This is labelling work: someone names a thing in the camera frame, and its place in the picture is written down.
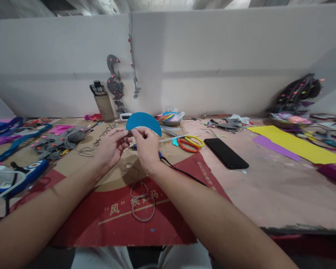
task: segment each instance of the white pants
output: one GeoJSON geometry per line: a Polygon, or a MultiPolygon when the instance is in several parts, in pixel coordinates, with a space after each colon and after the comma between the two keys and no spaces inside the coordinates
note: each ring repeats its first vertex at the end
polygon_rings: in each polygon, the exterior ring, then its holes
{"type": "MultiPolygon", "coordinates": [[[[126,247],[76,248],[71,269],[133,269],[126,247]]],[[[200,243],[166,247],[157,268],[211,269],[208,250],[200,243]]]]}

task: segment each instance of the hand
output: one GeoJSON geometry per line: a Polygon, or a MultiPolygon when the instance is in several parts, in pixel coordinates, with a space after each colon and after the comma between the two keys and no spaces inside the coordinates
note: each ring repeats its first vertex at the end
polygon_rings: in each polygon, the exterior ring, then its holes
{"type": "Polygon", "coordinates": [[[108,171],[121,159],[123,150],[130,146],[132,138],[127,137],[128,131],[116,128],[109,132],[102,140],[93,161],[101,163],[108,171]]]}
{"type": "Polygon", "coordinates": [[[149,174],[152,167],[160,163],[158,155],[159,138],[150,129],[133,129],[132,134],[137,142],[138,157],[143,169],[149,174]]]}

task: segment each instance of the smartphone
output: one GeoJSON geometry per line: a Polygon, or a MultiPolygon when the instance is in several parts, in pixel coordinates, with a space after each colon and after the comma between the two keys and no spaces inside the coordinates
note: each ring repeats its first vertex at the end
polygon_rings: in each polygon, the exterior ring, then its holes
{"type": "Polygon", "coordinates": [[[204,139],[204,143],[228,169],[246,169],[249,164],[219,138],[204,139]]]}

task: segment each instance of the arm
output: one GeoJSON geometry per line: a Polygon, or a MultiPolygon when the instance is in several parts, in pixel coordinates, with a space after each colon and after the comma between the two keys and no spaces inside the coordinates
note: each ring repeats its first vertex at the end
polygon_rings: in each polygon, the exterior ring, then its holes
{"type": "Polygon", "coordinates": [[[132,134],[146,173],[169,197],[200,242],[224,267],[297,268],[232,203],[160,162],[158,138],[150,130],[132,130],[132,134]]]}
{"type": "Polygon", "coordinates": [[[0,221],[0,268],[20,268],[49,243],[80,201],[129,147],[128,131],[108,134],[87,165],[0,221]]]}

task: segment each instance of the yellow foam sheet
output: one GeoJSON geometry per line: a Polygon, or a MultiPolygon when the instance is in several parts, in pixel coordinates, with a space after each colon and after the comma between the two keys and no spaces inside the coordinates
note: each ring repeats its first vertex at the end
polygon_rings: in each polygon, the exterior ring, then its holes
{"type": "Polygon", "coordinates": [[[275,126],[260,126],[248,128],[270,139],[273,143],[309,160],[312,163],[328,164],[336,163],[336,154],[327,149],[315,146],[303,139],[281,131],[275,126]]]}

